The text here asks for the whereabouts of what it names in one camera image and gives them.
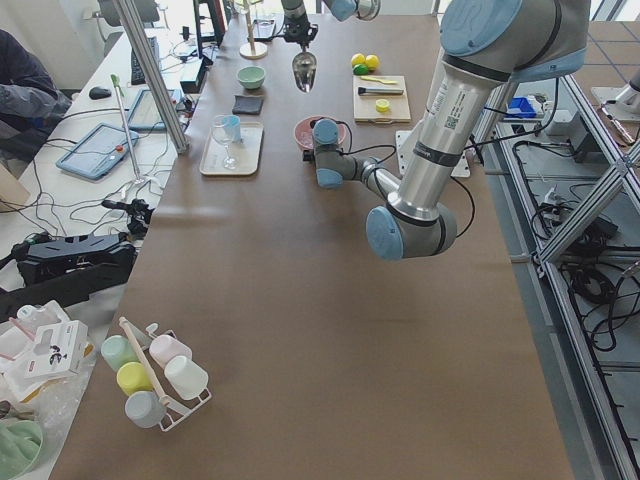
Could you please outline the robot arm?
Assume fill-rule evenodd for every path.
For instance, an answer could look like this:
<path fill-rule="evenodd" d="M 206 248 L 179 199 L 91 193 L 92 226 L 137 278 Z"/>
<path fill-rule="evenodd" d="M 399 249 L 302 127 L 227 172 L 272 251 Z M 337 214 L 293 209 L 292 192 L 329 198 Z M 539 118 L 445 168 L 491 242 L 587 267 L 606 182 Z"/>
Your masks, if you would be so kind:
<path fill-rule="evenodd" d="M 381 8 L 378 0 L 327 0 L 323 4 L 338 21 L 350 17 L 371 21 L 377 17 Z M 287 43 L 295 43 L 306 48 L 315 39 L 318 26 L 312 24 L 307 15 L 303 0 L 282 0 L 283 29 L 282 37 Z"/>
<path fill-rule="evenodd" d="M 429 110 L 402 178 L 373 158 L 338 149 L 338 127 L 328 118 L 312 129 L 316 178 L 323 188 L 358 180 L 384 205 L 366 219 L 371 249 L 386 260 L 426 257 L 448 249 L 456 220 L 439 197 L 491 92 L 509 81 L 558 78 L 584 63 L 587 1 L 454 1 L 440 25 L 443 49 Z"/>

